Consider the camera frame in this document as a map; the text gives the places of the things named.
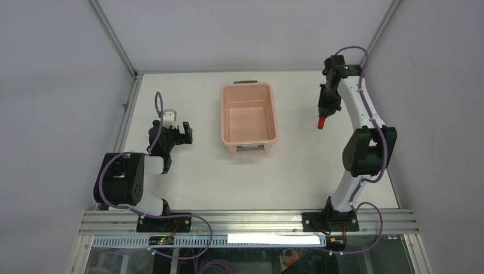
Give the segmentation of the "red-handled black screwdriver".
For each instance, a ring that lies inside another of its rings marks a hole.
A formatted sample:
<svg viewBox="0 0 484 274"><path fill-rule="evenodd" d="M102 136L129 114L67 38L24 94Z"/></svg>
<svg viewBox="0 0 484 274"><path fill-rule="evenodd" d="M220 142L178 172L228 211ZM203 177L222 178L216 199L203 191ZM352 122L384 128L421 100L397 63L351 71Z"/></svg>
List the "red-handled black screwdriver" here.
<svg viewBox="0 0 484 274"><path fill-rule="evenodd" d="M325 126L325 121L326 121L326 115L325 114L320 114L318 116L318 122L317 122L317 128L319 130L322 130Z"/></svg>

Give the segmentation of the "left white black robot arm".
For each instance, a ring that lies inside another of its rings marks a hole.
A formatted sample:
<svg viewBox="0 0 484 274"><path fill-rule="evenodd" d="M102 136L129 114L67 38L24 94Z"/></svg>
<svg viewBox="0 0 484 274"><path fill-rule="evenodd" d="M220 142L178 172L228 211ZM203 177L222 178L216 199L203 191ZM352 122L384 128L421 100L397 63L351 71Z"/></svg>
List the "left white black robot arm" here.
<svg viewBox="0 0 484 274"><path fill-rule="evenodd" d="M116 209L127 209L150 217L150 225L158 232L172 224L168 201L144 189L146 175L167 174L175 146L192 144L193 129L183 122L183 131L175 122L154 120L148 131L146 152L106 153L93 189L97 203Z"/></svg>

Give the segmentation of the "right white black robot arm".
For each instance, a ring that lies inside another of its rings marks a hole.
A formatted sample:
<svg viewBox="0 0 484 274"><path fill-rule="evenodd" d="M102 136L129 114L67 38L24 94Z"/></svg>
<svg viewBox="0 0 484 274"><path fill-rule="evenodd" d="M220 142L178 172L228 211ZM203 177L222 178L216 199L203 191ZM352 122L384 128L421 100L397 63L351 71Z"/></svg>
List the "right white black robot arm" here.
<svg viewBox="0 0 484 274"><path fill-rule="evenodd" d="M334 54L324 62L318 99L318 125L345 106L353 127L342 152L344 175L326 202L322 223L328 231L344 224L355 224L354 201L366 184L376 183L387 169L397 140L397 130L379 116L366 88L364 70L360 65L348 65L344 56Z"/></svg>

